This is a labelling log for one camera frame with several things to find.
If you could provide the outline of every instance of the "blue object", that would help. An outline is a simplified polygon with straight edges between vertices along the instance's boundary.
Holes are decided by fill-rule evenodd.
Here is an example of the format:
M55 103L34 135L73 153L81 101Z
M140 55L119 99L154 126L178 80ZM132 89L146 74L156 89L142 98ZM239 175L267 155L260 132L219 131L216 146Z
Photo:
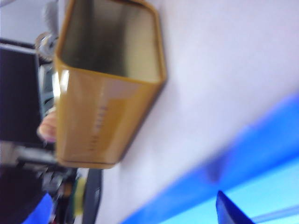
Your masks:
M123 224L156 224L299 156L299 96L276 105L222 155L185 174Z
M222 191L218 191L216 208L219 224L254 224Z
M48 224L52 212L52 198L47 193L22 224Z

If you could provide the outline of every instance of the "black object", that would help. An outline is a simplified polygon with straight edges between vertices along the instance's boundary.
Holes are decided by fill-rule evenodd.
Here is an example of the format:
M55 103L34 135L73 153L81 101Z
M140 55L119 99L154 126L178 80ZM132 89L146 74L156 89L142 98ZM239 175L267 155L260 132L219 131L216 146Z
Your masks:
M216 209L219 224L254 224L222 191L218 191Z
M102 170L89 169L84 196L82 224L94 224L102 192Z
M40 146L35 54L0 48L0 140Z
M32 170L0 166L0 224L20 224L39 204L43 181Z

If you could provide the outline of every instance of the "hand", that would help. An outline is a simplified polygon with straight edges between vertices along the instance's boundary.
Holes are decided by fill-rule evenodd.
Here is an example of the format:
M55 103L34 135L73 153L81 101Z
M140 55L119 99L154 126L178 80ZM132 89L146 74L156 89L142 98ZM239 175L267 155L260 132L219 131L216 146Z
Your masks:
M52 110L37 128L37 135L44 141L56 142L56 110Z

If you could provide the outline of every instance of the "white wall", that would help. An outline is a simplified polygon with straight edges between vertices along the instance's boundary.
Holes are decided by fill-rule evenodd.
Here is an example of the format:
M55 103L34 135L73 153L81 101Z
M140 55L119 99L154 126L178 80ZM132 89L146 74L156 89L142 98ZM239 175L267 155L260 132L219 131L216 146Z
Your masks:
M47 31L42 8L49 0L16 0L0 10L0 36L15 41L35 43Z

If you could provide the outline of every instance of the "blurry background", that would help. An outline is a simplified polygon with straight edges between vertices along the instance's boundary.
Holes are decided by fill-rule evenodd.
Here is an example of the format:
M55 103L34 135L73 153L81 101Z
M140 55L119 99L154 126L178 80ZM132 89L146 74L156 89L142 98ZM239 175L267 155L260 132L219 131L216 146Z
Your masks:
M46 2L1 8L1 39L33 44ZM216 223L219 189L250 217L296 205L299 2L149 2L169 79L124 160L104 171L98 222Z

